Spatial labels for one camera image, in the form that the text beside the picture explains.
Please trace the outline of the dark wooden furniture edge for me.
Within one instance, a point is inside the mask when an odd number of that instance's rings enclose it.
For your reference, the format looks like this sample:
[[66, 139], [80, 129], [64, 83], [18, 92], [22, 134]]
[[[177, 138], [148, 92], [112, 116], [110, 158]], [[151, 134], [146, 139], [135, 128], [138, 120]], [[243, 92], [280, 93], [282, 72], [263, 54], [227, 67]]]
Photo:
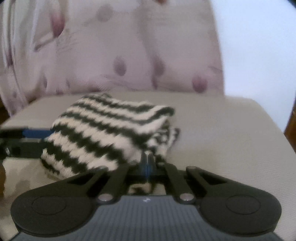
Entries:
[[285, 137], [292, 146], [293, 150], [296, 150], [296, 117], [295, 117], [295, 108], [292, 111], [290, 120], [285, 129]]

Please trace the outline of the black white knitted garment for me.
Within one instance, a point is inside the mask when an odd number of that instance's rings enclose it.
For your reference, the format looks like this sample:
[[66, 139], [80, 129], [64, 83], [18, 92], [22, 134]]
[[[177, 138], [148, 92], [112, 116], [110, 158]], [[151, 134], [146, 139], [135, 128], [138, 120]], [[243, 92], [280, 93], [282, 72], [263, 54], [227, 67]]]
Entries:
[[66, 179], [105, 166], [113, 171], [140, 162], [149, 151], [164, 162], [180, 129], [170, 124], [175, 110], [167, 105], [88, 94], [67, 108], [45, 138], [41, 163], [46, 172]]

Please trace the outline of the floral pink curtain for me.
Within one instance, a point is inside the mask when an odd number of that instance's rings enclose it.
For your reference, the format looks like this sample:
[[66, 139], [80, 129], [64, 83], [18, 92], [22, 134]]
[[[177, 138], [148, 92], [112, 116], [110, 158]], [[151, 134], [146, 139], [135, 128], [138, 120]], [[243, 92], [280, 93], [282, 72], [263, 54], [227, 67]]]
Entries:
[[224, 94], [210, 1], [3, 1], [1, 103], [109, 90]]

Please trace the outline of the beige textured seat cushion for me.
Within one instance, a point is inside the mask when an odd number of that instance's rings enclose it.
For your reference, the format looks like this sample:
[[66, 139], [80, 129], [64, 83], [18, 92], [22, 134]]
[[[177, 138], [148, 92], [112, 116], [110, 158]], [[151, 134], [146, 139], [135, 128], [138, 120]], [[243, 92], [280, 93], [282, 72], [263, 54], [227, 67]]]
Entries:
[[[53, 121], [85, 94], [34, 101], [6, 121], [4, 128], [50, 128]], [[284, 134], [255, 101], [236, 97], [176, 92], [112, 92], [120, 100], [149, 101], [175, 108], [171, 125], [181, 129], [168, 154], [178, 169], [197, 166], [217, 175], [266, 190], [281, 203], [275, 233], [295, 240], [295, 152]], [[14, 199], [31, 188], [53, 182], [36, 159], [6, 159], [1, 198], [1, 237], [18, 231], [10, 216]]]

